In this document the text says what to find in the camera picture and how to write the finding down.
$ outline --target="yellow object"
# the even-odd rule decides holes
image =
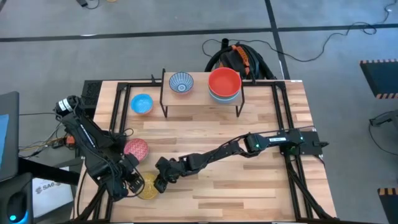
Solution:
[[[145,181],[145,187],[141,194],[138,195],[138,197],[145,200],[155,198],[156,195],[159,193],[154,186],[156,176],[151,173],[143,173],[142,177]]]

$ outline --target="wooden table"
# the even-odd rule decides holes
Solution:
[[[117,83],[102,83],[94,121],[105,130],[109,128]],[[285,83],[295,127],[312,125],[303,83]],[[173,106],[169,108],[169,117],[164,118],[159,105],[159,87],[132,88],[131,91],[130,100],[136,94],[147,93],[155,105],[147,116],[139,116],[132,110],[127,113],[126,128],[134,129],[130,139],[142,138],[149,144],[150,153],[138,166],[140,172],[157,175],[154,164],[161,156],[177,159],[185,154],[215,149],[227,140],[249,131],[278,129],[272,92],[268,86],[244,87],[246,102],[239,118],[236,117],[233,106]],[[284,111],[280,92],[279,98]],[[302,160],[309,191],[326,212],[335,216],[324,166],[313,156],[302,156]],[[80,212],[96,191],[96,184],[89,177],[86,178],[81,193]],[[103,200],[100,217],[104,215],[106,198]],[[302,216],[305,217],[299,190],[298,198]],[[278,147],[268,148],[250,159],[231,156],[209,164],[199,174],[169,184],[166,192],[154,200],[124,198],[114,203],[111,217],[112,222],[293,220],[284,158],[279,154]]]

